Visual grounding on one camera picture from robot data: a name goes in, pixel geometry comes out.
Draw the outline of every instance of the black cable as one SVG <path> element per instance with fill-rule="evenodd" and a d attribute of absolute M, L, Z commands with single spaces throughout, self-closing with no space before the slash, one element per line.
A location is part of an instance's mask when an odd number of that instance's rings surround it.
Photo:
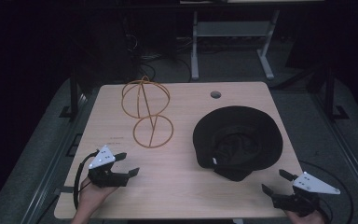
<path fill-rule="evenodd" d="M 328 211 L 330 212 L 330 216 L 328 216 L 327 214 L 325 214 L 326 217 L 330 217 L 329 219 L 329 223 L 331 223 L 333 221 L 333 209 L 330 207 L 330 205 L 327 203 L 327 201 L 325 201 L 322 198 L 319 198 L 319 200 L 321 200 L 322 202 L 324 202 L 324 205 L 326 205 Z"/>
<path fill-rule="evenodd" d="M 59 198 L 58 195 L 56 195 L 54 197 L 54 199 L 51 201 L 51 203 L 48 205 L 48 207 L 45 209 L 45 211 L 43 212 L 43 214 L 39 217 L 39 219 L 36 221 L 37 223 L 40 223 L 40 221 L 42 220 L 42 218 L 45 216 L 45 214 L 48 212 L 48 210 L 50 209 L 50 207 L 54 204 L 55 201 L 57 201 L 57 199 Z"/>
<path fill-rule="evenodd" d="M 153 81 L 154 78 L 156 77 L 156 69 L 153 66 L 149 65 L 149 64 L 141 63 L 140 66 L 139 66 L 140 70 L 141 70 L 141 73 L 143 75 L 147 76 L 147 77 L 149 77 L 149 76 L 147 75 L 146 71 L 142 68 L 142 66 L 146 66 L 146 67 L 150 68 L 153 71 L 153 76 L 149 78 L 150 81 Z"/>
<path fill-rule="evenodd" d="M 332 173 L 330 173 L 329 171 L 325 170 L 324 168 L 318 166 L 318 165 L 315 165 L 315 164 L 312 164 L 310 162 L 307 162 L 307 161 L 301 161 L 299 160 L 299 162 L 302 162 L 304 164 L 307 164 L 309 166 L 313 166 L 317 169 L 320 169 L 322 171 L 324 171 L 325 173 L 327 173 L 328 175 L 332 176 L 333 178 L 335 178 L 336 181 L 338 181 L 338 183 L 342 186 L 342 188 L 344 188 L 344 190 L 347 192 L 347 195 L 348 195 L 348 198 L 350 200 L 350 204 L 351 204 L 351 212 L 350 212 L 350 216 L 348 217 L 348 220 L 347 220 L 347 224 L 350 224 L 352 219 L 353 219 L 353 198 L 350 194 L 350 191 L 348 190 L 348 188 L 344 185 L 344 183 L 342 183 L 342 181 L 340 179 L 338 179 L 338 177 L 336 177 L 335 175 L 333 175 Z"/>
<path fill-rule="evenodd" d="M 83 167 L 84 167 L 84 163 L 86 163 L 86 161 L 91 158 L 91 157 L 96 157 L 98 154 L 99 150 L 97 150 L 96 152 L 93 152 L 91 154 L 89 154 L 86 159 L 84 159 L 80 164 L 79 167 L 77 168 L 77 173 L 76 173 L 76 177 L 75 177 L 75 184 L 74 184 L 74 205 L 75 205 L 75 209 L 77 210 L 77 206 L 79 205 L 79 200 L 78 200 L 78 195 L 79 195 L 79 182 L 80 182 L 80 176 L 81 173 L 83 171 Z"/>
<path fill-rule="evenodd" d="M 190 66 L 185 62 L 185 61 L 183 61 L 182 59 L 175 59 L 176 61 L 179 61 L 179 62 L 181 62 L 181 63 L 184 63 L 185 64 L 185 66 L 187 67 L 187 70 L 188 70 L 188 73 L 190 74 L 190 77 L 189 77 L 189 79 L 188 79 L 188 83 L 190 83 L 191 82 L 191 68 L 190 68 Z"/>

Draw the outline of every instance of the black bucket hat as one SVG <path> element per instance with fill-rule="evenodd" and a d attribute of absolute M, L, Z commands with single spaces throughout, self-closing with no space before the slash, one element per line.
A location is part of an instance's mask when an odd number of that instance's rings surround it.
<path fill-rule="evenodd" d="M 241 181 L 273 165 L 282 155 L 282 136 L 274 119 L 247 106 L 227 106 L 203 117 L 193 132 L 202 168 Z"/>

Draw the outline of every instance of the hole in table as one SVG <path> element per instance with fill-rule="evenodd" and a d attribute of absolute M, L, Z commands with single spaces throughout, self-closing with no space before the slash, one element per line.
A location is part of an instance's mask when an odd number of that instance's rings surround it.
<path fill-rule="evenodd" d="M 211 92 L 211 97 L 214 99 L 219 99 L 222 96 L 222 93 L 220 93 L 220 91 L 212 91 Z"/>

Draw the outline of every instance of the hand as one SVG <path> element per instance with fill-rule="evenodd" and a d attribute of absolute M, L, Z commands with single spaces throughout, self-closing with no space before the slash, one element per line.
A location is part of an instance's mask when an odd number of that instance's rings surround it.
<path fill-rule="evenodd" d="M 93 185 L 86 177 L 81 183 L 79 205 L 71 223 L 88 223 L 92 214 L 103 204 L 107 196 L 117 189 L 118 187 L 100 188 Z"/>
<path fill-rule="evenodd" d="M 289 217 L 293 224 L 324 224 L 324 217 L 316 210 L 306 217 L 299 217 L 296 213 L 290 211 L 283 212 Z"/>

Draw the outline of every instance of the wooden table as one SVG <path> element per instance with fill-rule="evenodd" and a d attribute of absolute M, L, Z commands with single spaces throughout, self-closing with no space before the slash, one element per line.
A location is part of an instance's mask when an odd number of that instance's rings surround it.
<path fill-rule="evenodd" d="M 121 107 L 123 85 L 103 86 L 92 109 L 65 186 L 73 186 L 78 164 L 97 148 L 108 145 L 115 154 L 127 152 L 127 159 L 116 162 L 113 172 L 127 173 L 140 167 L 139 174 L 107 198 L 93 215 L 97 218 L 247 218 L 283 217 L 282 210 L 272 206 L 270 197 L 262 192 L 261 184 L 276 193 L 291 194 L 291 183 L 279 176 L 284 169 L 301 174 L 296 153 L 282 124 L 278 110 L 262 82 L 165 84 L 171 94 L 168 107 L 161 113 L 172 121 L 172 139 L 157 148 L 141 147 L 133 139 L 132 129 L 138 119 L 131 118 Z M 211 97 L 219 91 L 221 97 Z M 166 103 L 159 89 L 146 88 L 148 102 L 158 110 Z M 129 110 L 136 105 L 136 95 L 126 96 Z M 241 182 L 233 182 L 212 170 L 201 168 L 196 159 L 192 134 L 197 122 L 216 108 L 246 105 L 268 113 L 280 128 L 283 138 L 281 158 L 271 167 L 252 172 Z M 165 138 L 164 125 L 157 127 Z M 85 166 L 81 179 L 87 173 Z M 57 218 L 72 218 L 75 214 L 72 194 L 62 193 L 55 209 Z"/>

